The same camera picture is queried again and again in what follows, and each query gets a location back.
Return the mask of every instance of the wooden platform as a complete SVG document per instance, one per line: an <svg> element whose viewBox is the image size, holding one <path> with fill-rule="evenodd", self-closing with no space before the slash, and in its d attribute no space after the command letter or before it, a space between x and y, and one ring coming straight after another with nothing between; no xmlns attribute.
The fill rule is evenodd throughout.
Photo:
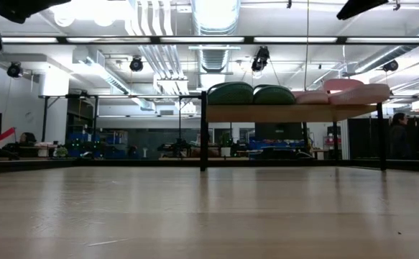
<svg viewBox="0 0 419 259"><path fill-rule="evenodd" d="M419 258L419 173L1 173L0 259L9 258Z"/></svg>
<svg viewBox="0 0 419 259"><path fill-rule="evenodd" d="M208 122L337 122L377 110L375 105L208 105Z"/></svg>

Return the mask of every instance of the black metal frame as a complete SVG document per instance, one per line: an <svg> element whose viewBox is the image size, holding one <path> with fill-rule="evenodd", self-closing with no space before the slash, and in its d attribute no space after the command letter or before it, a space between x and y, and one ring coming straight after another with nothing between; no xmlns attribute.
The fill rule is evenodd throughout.
<svg viewBox="0 0 419 259"><path fill-rule="evenodd" d="M44 122L43 122L43 133L42 133L42 141L45 141L45 135L46 135L46 119L47 119L47 109L48 109L48 100L50 98L72 98L72 99L79 99L79 98L95 98L96 104L95 104L95 116L93 118L93 138L96 139L96 125L97 125L97 117L98 114L98 105L99 105L99 96L41 96L40 98L45 99L45 111L44 111ZM166 99L166 96L156 96L156 98ZM157 166L157 164L160 165L167 165L167 166L183 166L184 164L188 166L199 166L200 171L206 171L208 167L211 166L322 166L322 165L349 165L350 162L348 160L340 160L339 159L339 139L338 139L338 127L337 122L333 122L333 152L334 152L334 160L332 161L313 161L310 163L310 161L290 161L290 160L284 160L284 161L230 161L230 165L227 165L226 162L222 161L209 161L208 160L208 143L209 143L209 128L208 128L208 122L206 121L206 110L207 110L207 99L208 99L208 92L202 91L201 95L182 95L179 96L179 104L181 103L182 99L192 99L197 98L201 100L201 152L200 152L200 161L160 161L157 163L156 161L153 161L153 163L149 162L143 162L143 161L123 161L121 163L123 164L129 164L129 165L135 165L135 166ZM385 171L387 169L387 161L386 161L386 150L385 150L385 135L384 135L384 129L383 129L383 111L382 111L382 104L377 104L377 116L379 120L379 141L380 141L380 149L379 149L379 168L381 171ZM179 138L181 138L181 131L182 131L182 123L181 123L181 112L179 109ZM307 133L307 124L306 122L303 122L303 139L305 141L305 146L308 146L308 133ZM105 163L109 164L109 162L103 161L103 162L93 162L93 163Z"/></svg>

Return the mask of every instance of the red flag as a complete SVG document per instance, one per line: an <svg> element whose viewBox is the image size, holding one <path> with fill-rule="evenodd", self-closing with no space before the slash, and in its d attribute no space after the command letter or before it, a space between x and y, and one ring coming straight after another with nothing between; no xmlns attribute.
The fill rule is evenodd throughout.
<svg viewBox="0 0 419 259"><path fill-rule="evenodd" d="M9 136L11 136L15 133L16 133L16 130L13 127L8 129L7 131L0 134L0 141L6 139L7 137L9 137Z"/></svg>

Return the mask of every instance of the ceiling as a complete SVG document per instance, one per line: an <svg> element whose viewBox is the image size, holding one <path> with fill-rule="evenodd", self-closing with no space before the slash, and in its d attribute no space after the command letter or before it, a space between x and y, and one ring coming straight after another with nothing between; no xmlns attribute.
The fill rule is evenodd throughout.
<svg viewBox="0 0 419 259"><path fill-rule="evenodd" d="M293 0L291 9L287 1L241 0L241 11L236 35L320 35L320 36L416 36L419 28L419 0L402 0L401 8L393 11L393 4L387 4L346 21L339 21L336 14L346 2L344 0L310 0L307 13L306 0ZM171 1L171 24L175 35L193 35L192 14L188 12L190 0ZM149 24L152 30L151 5ZM25 24L14 24L0 17L2 35L35 36L96 36L128 35L124 21L116 20L111 26L101 27L92 20L75 20L68 27L59 27L54 14L45 10L30 17ZM242 45L232 50L225 81L245 81L252 85L261 83L280 84L292 90L311 87L312 83L331 69L344 68L370 57L385 46L349 45L270 45L271 62L263 70L262 77L254 78L249 68L258 45ZM84 88L91 94L110 94L110 86L99 76L86 73L80 64L73 63L75 46L70 45L6 45L7 54L43 54L64 65L73 76L71 88ZM136 92L153 94L154 72L147 62L143 71L132 73L129 62L132 56L141 55L137 45L90 45L91 53L100 51L106 57L106 67L114 76L131 84ZM188 88L196 89L200 80L197 52L187 45L178 45L178 55ZM388 82L393 87L419 78L419 47L396 59L398 71L385 74L371 71L357 78L370 82ZM419 93L419 85L396 94Z"/></svg>

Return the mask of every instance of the shelf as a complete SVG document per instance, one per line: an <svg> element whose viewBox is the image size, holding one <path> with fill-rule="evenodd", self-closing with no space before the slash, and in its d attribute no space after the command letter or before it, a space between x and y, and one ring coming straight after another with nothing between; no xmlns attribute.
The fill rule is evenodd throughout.
<svg viewBox="0 0 419 259"><path fill-rule="evenodd" d="M208 105L207 122L337 122L374 112L375 105Z"/></svg>

